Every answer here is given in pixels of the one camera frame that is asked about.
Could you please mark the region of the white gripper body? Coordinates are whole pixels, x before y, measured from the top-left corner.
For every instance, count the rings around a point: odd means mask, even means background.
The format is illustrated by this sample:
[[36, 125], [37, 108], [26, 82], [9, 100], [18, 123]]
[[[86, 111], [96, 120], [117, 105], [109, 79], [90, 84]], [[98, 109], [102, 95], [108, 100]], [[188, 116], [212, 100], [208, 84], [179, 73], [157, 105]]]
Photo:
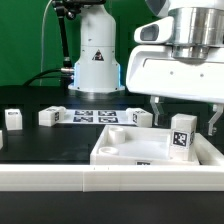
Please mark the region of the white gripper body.
[[130, 92], [209, 103], [224, 103], [224, 48], [210, 48], [206, 60], [175, 59], [167, 45], [171, 16], [135, 30], [139, 43], [129, 57], [126, 86]]

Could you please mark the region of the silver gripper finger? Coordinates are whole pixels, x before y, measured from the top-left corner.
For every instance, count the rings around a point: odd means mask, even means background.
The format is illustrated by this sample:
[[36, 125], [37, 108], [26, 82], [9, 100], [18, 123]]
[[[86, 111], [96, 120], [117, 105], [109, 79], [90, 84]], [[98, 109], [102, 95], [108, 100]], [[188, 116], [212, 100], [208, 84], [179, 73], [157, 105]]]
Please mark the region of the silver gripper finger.
[[208, 121], [208, 135], [213, 136], [216, 133], [215, 123], [224, 113], [224, 104], [214, 104], [212, 106], [213, 116]]
[[159, 96], [151, 96], [150, 105], [154, 113], [154, 125], [159, 126], [164, 115], [161, 98]]

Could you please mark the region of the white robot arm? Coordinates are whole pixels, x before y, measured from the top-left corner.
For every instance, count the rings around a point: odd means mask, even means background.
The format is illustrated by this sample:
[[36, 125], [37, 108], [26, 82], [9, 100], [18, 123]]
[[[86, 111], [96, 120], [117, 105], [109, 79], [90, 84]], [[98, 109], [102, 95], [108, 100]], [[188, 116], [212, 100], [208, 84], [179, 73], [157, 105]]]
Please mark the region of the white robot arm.
[[137, 28], [138, 44], [120, 83], [115, 21], [103, 0], [83, 0], [81, 52], [70, 88], [82, 94], [133, 93], [212, 103], [224, 111], [224, 0], [145, 0], [159, 19]]

